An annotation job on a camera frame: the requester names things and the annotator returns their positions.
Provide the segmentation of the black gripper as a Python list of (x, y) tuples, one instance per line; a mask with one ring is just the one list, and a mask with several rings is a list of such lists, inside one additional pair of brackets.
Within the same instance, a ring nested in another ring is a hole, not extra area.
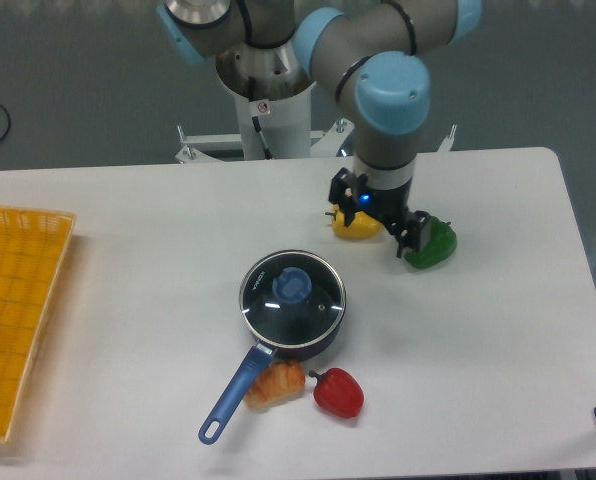
[(407, 206), (412, 177), (412, 167), (354, 167), (352, 172), (341, 168), (331, 180), (328, 200), (338, 206), (345, 227), (358, 212), (382, 223), (396, 239), (396, 256), (402, 258), (406, 250), (423, 250), (431, 238), (431, 215)]

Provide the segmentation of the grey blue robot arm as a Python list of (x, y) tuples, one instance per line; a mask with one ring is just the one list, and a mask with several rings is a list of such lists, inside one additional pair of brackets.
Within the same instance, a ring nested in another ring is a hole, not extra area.
[(330, 202), (346, 223), (360, 212), (380, 222), (400, 252), (427, 247), (431, 217), (408, 205), (431, 99), (421, 55), (474, 30), (480, 2), (382, 1), (356, 18), (321, 7), (297, 20), (291, 1), (163, 1), (157, 14), (187, 63), (214, 60), (248, 159), (305, 156), (310, 92), (325, 90), (355, 133)]

